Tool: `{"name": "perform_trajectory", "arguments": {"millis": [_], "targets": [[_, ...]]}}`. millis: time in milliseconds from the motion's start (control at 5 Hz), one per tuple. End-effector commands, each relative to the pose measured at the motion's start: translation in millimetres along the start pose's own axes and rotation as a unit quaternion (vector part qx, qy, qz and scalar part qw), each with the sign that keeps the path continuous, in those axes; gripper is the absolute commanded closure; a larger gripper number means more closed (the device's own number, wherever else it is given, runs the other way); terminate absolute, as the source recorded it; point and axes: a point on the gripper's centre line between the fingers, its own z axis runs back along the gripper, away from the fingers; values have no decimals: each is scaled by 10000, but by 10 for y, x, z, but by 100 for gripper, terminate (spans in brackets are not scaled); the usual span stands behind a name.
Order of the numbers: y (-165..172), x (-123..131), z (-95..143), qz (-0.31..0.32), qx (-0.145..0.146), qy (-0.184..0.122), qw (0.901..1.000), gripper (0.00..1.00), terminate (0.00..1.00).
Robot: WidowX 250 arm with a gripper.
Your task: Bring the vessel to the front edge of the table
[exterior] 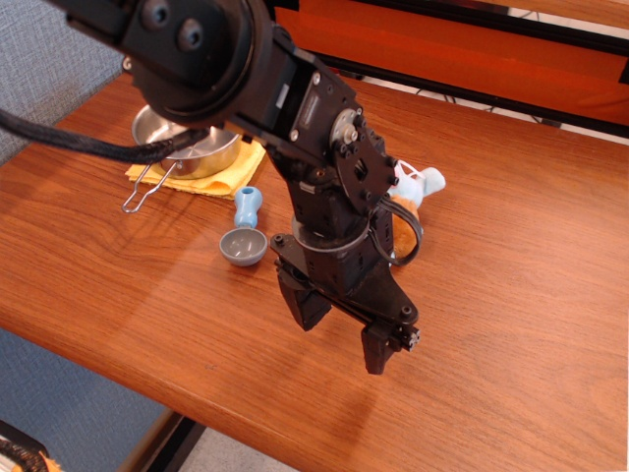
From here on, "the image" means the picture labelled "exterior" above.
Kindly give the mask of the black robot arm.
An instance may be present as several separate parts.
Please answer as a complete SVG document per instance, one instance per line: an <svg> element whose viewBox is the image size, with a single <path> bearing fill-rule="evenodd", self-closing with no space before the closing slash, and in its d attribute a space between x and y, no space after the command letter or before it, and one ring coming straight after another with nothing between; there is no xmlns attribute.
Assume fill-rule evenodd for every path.
<svg viewBox="0 0 629 472"><path fill-rule="evenodd" d="M283 297L313 328L332 308L359 320L367 370L419 339L391 268L396 162L355 92L298 48L261 1L63 1L76 29L127 55L162 117L259 142L285 181L292 230L270 242Z"/></svg>

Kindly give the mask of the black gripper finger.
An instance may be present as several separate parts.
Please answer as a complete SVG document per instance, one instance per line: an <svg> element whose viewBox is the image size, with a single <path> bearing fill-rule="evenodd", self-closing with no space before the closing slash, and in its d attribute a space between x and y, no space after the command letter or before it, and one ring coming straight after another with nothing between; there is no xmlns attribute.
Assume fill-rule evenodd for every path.
<svg viewBox="0 0 629 472"><path fill-rule="evenodd" d="M331 303L307 279L279 272L280 291L296 323L304 331L313 329L331 310Z"/></svg>
<svg viewBox="0 0 629 472"><path fill-rule="evenodd" d="M371 375L382 375L390 357L401 350L400 341L386 324L370 324L361 332L366 369Z"/></svg>

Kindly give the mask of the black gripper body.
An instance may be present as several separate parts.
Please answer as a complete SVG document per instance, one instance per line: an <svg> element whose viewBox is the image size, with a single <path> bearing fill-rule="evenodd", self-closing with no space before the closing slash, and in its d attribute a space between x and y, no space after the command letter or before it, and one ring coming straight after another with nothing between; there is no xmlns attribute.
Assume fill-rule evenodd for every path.
<svg viewBox="0 0 629 472"><path fill-rule="evenodd" d="M277 275L289 272L307 279L331 303L331 308L364 325L389 325L401 349L413 350L420 340L415 327L419 312L394 279L389 262L366 238L348 251L318 252L305 248L297 238L279 233L271 238L276 253Z"/></svg>

